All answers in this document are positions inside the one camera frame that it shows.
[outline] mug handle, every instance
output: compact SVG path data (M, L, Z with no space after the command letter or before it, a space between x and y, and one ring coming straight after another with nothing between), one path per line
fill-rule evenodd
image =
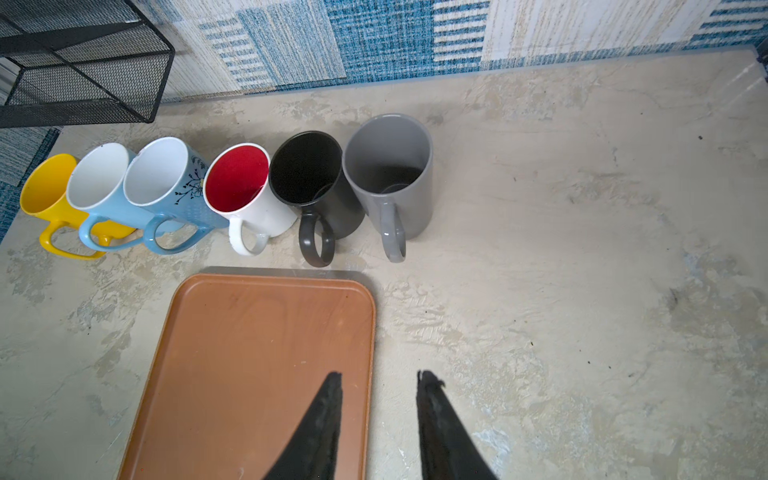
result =
M176 219L168 214L156 214L154 218L147 223L147 228L144 229L144 245L158 255L173 255L174 253L183 252L202 240L203 237L208 235L214 229L210 226L202 227L197 225L197 230L192 234L192 237L187 238L181 245L173 248L163 248L157 244L155 237L157 236L157 228L159 228L163 222L168 220Z
M136 245L142 242L143 239L139 237L137 239L131 240L130 242L123 243L122 245L116 245L115 247L97 245L93 241L93 239L91 239L91 230L93 229L94 225L96 225L96 223L106 222L107 220L109 219L106 217L102 217L101 215L94 215L94 214L88 215L88 218L80 226L80 230L78 230L80 241L84 243L85 246L90 248L91 250L96 250L99 252L117 252L118 250L123 250L128 247L135 247Z
M40 244L43 246L43 248L61 257L72 258L74 260L96 260L97 258L104 256L104 252L102 251L97 251L92 255L77 255L76 253L70 253L54 247L54 244L51 241L51 237L53 237L53 234L56 232L56 230L64 227L69 227L69 223L63 220L54 220L50 222L45 230L43 230L43 233L40 234ZM99 237L98 241L100 245L107 246L112 241L112 237L102 235Z
M323 251L317 254L315 246L315 225L318 220L323 226ZM301 254L309 265L323 268L329 266L333 260L333 253L336 251L336 240L333 238L333 230L328 221L316 211L306 211L301 214L301 223L299 224L299 248Z
M380 207L384 253L390 262L400 263L406 259L406 231L402 227L394 202L383 202Z
M248 248L243 242L243 219L239 217L230 218L230 244L240 255L247 257L253 257L264 251L266 248L266 242L269 241L270 236L266 233L256 233L256 245L253 248Z

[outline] orange tray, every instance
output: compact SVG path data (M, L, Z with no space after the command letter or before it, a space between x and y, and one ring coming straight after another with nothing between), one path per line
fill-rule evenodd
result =
M375 322L351 280L189 277L118 478L261 480L331 371L343 389L336 478L364 478Z

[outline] light blue mug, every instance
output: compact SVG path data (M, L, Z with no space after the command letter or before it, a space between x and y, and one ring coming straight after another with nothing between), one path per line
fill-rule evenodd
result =
M227 219L205 204L203 179L207 168L200 154L175 137L149 143L131 162L123 192L128 202L154 213L144 228L147 248L160 255L183 252L214 229L229 226ZM163 248L157 244L161 225L174 220L190 223L197 231L181 245Z
M120 144L104 144L88 152L72 171L67 183L67 201L78 210L88 214L78 234L83 244L101 252L113 252L133 247L142 242L141 238L106 247L94 242L91 229L96 223L112 220L133 228L145 229L154 215L141 207L132 205L123 193L123 179L136 154ZM184 224L168 222L158 233L173 232Z

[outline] black wire mesh basket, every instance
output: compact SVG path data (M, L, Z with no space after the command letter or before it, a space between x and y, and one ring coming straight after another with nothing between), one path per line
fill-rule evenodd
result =
M0 128L150 123L174 53L128 0L0 0Z

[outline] floral design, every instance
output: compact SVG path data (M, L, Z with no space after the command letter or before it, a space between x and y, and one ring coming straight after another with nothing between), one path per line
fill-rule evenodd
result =
M174 205L178 205L179 201L186 196L189 196L190 199L203 196L203 179L205 178L206 166L201 158L194 155L192 156L192 166L194 167L192 173L187 174L190 179L181 186L184 191L174 192L179 196Z

